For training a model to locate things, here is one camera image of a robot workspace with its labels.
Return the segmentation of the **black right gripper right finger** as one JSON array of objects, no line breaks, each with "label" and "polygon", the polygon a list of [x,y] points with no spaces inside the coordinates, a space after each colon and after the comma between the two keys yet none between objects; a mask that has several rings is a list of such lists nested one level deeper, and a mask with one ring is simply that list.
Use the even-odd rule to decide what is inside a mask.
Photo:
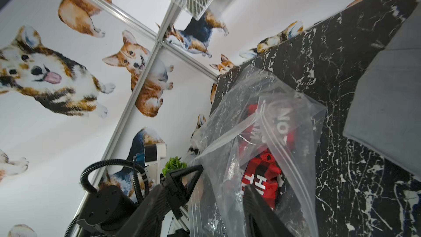
[{"label": "black right gripper right finger", "polygon": [[246,185],[243,210],[247,237],[293,237],[253,185]]}]

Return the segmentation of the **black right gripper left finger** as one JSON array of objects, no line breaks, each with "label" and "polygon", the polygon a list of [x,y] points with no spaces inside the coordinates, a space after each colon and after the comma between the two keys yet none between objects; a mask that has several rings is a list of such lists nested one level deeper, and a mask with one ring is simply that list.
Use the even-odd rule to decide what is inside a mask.
[{"label": "black right gripper left finger", "polygon": [[168,190],[156,186],[117,232],[116,237],[159,237],[162,222],[170,211]]}]

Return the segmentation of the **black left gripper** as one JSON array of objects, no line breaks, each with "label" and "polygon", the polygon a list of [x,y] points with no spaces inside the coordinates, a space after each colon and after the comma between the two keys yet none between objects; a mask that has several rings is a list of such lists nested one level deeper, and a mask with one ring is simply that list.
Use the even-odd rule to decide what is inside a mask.
[{"label": "black left gripper", "polygon": [[[164,197],[176,219],[182,218],[180,208],[189,202],[203,171],[202,165],[195,165],[170,171],[162,177]],[[119,187],[110,185],[89,194],[76,223],[92,234],[116,234],[136,208],[135,202]]]}]

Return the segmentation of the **red garment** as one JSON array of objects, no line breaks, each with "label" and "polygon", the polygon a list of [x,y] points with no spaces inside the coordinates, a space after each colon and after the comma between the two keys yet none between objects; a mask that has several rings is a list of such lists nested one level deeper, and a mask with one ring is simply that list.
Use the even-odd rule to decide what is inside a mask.
[{"label": "red garment", "polygon": [[253,185],[271,209],[275,209],[280,200],[280,189],[283,185],[284,174],[276,162],[269,148],[262,142],[259,125],[257,123],[247,127],[241,134],[239,152],[257,142],[260,153],[251,159],[243,169],[242,187]]}]

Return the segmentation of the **clear plastic vacuum bag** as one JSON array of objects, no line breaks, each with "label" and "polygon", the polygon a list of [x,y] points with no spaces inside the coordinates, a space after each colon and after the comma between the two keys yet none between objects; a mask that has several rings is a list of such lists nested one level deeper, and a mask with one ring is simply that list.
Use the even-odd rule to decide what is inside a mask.
[{"label": "clear plastic vacuum bag", "polygon": [[246,67],[191,140],[199,151],[191,164],[204,169],[188,204],[191,236],[246,235],[241,180],[260,145],[244,153],[239,145],[255,123],[285,177],[272,210],[294,237],[318,236],[315,157],[326,111],[274,74]]}]

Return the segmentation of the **grey shirt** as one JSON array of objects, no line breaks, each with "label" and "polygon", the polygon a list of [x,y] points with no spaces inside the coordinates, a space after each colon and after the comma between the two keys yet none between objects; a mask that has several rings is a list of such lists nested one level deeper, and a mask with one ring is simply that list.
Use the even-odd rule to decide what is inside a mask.
[{"label": "grey shirt", "polygon": [[421,7],[357,83],[343,135],[421,175]]}]

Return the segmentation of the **green potted plant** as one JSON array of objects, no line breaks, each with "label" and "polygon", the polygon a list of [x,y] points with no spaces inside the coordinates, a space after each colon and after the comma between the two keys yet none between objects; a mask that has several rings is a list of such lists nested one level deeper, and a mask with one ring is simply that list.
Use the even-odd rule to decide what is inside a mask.
[{"label": "green potted plant", "polygon": [[170,158],[166,162],[166,164],[165,164],[165,166],[162,170],[162,174],[165,177],[167,175],[167,173],[169,173],[171,171],[185,169],[185,168],[187,168],[187,163],[182,162],[181,158],[176,156],[176,157]]}]

